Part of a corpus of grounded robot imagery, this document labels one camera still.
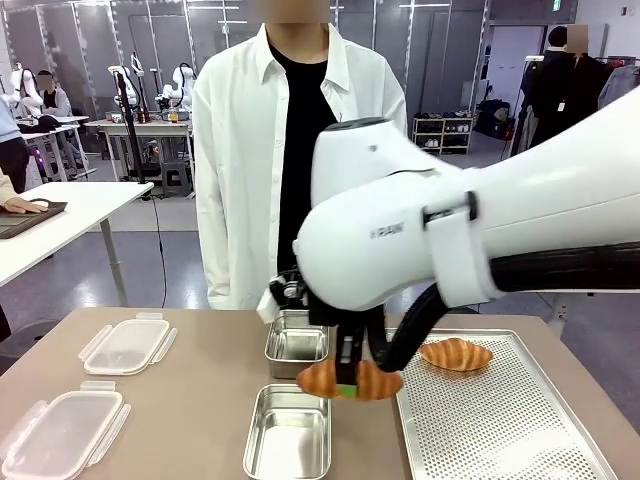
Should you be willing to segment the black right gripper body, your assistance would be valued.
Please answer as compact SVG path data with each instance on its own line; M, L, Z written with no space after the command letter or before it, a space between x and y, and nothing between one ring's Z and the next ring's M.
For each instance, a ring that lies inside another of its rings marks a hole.
M363 331L367 325L372 325L377 330L378 350L386 348L385 311L383 305L365 311L350 311L332 307L313 293L309 293L307 297L311 325L361 328Z

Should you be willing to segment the bystander hand on tray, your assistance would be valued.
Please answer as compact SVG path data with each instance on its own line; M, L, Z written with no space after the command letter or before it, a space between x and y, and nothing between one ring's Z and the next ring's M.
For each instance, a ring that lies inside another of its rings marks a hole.
M26 213L43 213L48 210L46 204L39 205L29 202L21 197L12 197L2 204L2 208L10 213L26 214Z

